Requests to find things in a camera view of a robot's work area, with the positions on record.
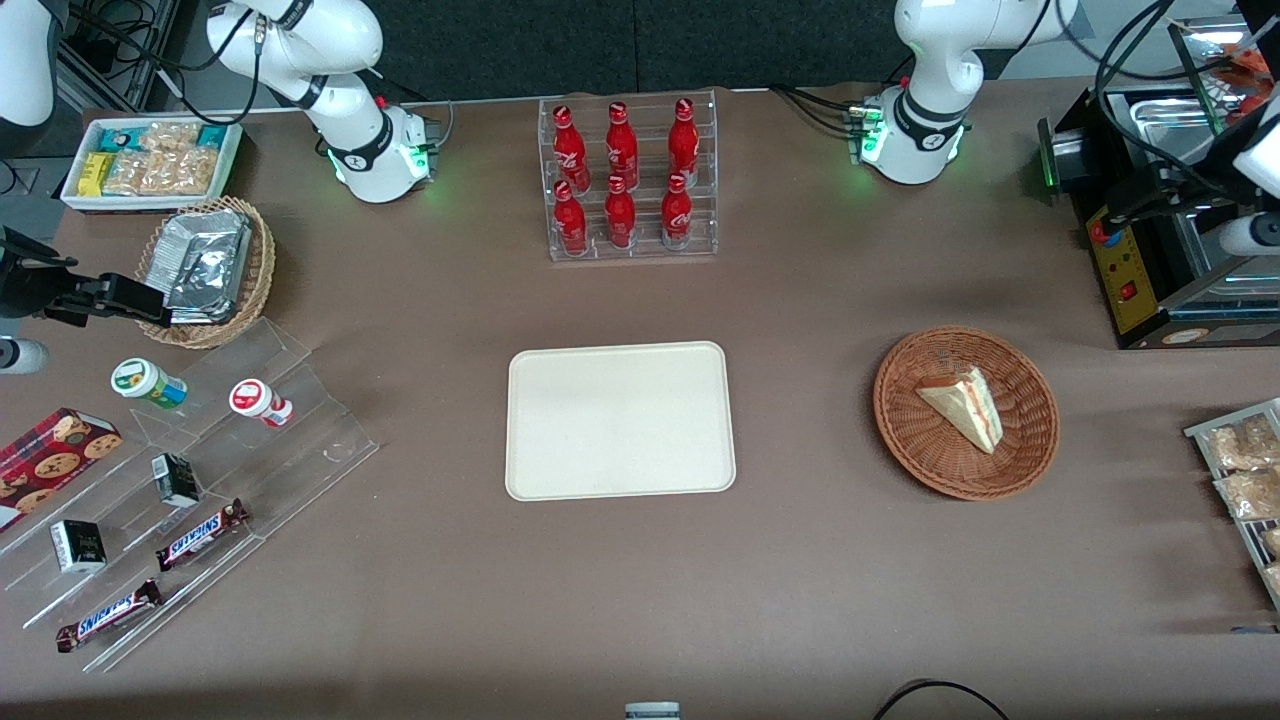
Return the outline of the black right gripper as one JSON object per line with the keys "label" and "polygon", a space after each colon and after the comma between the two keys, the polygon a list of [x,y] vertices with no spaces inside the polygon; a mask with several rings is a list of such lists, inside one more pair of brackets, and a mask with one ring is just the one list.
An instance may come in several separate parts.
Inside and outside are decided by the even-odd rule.
{"label": "black right gripper", "polygon": [[12,228],[3,229],[1,316],[44,316],[78,328],[91,316],[124,316],[155,327],[172,325],[166,295],[120,274],[96,281],[70,272],[79,261]]}

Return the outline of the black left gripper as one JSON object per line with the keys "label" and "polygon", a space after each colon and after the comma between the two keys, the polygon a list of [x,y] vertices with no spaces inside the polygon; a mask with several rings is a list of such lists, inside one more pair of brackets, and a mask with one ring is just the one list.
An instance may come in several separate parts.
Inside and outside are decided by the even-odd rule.
{"label": "black left gripper", "polygon": [[1108,223],[1134,223],[1152,217],[1187,217],[1208,213],[1238,217],[1239,190],[1257,190],[1253,151],[1260,142],[1260,120],[1239,120],[1213,136],[1206,154],[1181,173],[1167,165],[1147,165],[1108,188]]}

